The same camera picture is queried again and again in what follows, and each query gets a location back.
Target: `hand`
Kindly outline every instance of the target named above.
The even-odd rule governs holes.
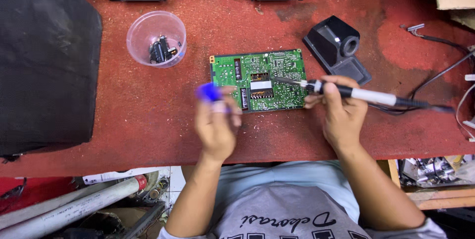
[[[365,101],[345,98],[341,99],[335,84],[358,88],[358,83],[344,76],[323,76],[323,95],[305,97],[305,108],[310,109],[317,103],[326,107],[324,136],[335,151],[359,145],[359,133],[364,122],[368,104]]]
[[[236,136],[231,128],[241,126],[242,111],[229,95],[234,86],[220,89],[223,99],[217,102],[198,102],[195,129],[203,142],[202,155],[223,163],[236,146]]]

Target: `person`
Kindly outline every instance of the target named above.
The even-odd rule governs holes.
[[[241,124],[240,111],[230,96],[200,102],[195,122],[203,150],[196,166],[183,169],[186,184],[158,238],[447,238],[360,144],[368,105],[342,100],[335,85],[359,88],[356,81],[322,80],[324,95],[307,96],[305,108],[325,105],[324,137],[339,161],[222,167],[236,145],[232,128]]]

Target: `soldering iron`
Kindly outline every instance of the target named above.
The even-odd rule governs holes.
[[[311,80],[293,80],[290,78],[274,77],[275,81],[288,83],[292,85],[299,85],[305,88],[309,93],[324,93],[325,81],[317,79]],[[427,101],[418,101],[412,99],[406,99],[397,97],[394,94],[387,94],[382,92],[369,91],[364,89],[351,88],[348,86],[342,86],[336,84],[337,89],[340,91],[342,98],[356,98],[364,100],[366,102],[388,105],[392,107],[408,107],[408,108],[422,108],[422,109],[434,109],[436,111],[454,112],[452,107],[447,106],[435,106],[429,104]]]

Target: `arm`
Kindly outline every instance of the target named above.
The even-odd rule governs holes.
[[[343,76],[324,76],[323,96],[306,97],[306,108],[325,101],[324,136],[332,145],[358,201],[361,216],[377,230],[406,230],[424,223],[425,216],[380,169],[359,143],[359,133],[368,109],[358,99],[341,100],[335,84],[359,88]]]
[[[224,87],[222,93],[229,93],[230,90],[233,88]],[[224,101],[214,103],[198,103],[195,128],[203,141],[203,150],[165,225],[172,236],[183,238],[204,235],[208,228],[221,165],[236,145],[226,114],[228,106],[233,112],[233,125],[239,127],[241,111],[232,97],[225,96]]]

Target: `circuit board trace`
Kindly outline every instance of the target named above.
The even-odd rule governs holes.
[[[305,89],[273,80],[306,79],[300,49],[210,56],[210,71],[211,81],[217,86],[236,87],[231,95],[244,113],[304,106]]]

